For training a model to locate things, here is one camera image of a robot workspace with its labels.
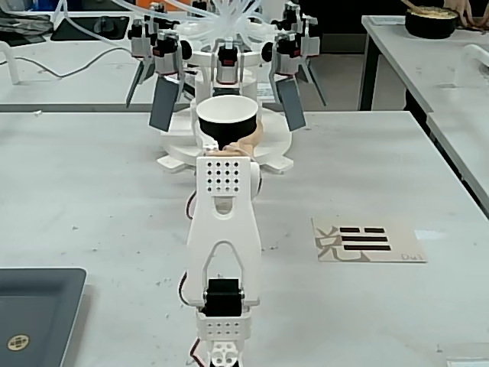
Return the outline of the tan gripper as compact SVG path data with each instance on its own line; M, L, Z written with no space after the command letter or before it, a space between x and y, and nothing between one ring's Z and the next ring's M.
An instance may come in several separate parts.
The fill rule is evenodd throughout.
M205 134L200 125L196 126L196 143L207 157L252 157L255 148L260 144L264 127L260 119L257 120L256 129L248 136L238 139L219 150L219 143L211 136Z

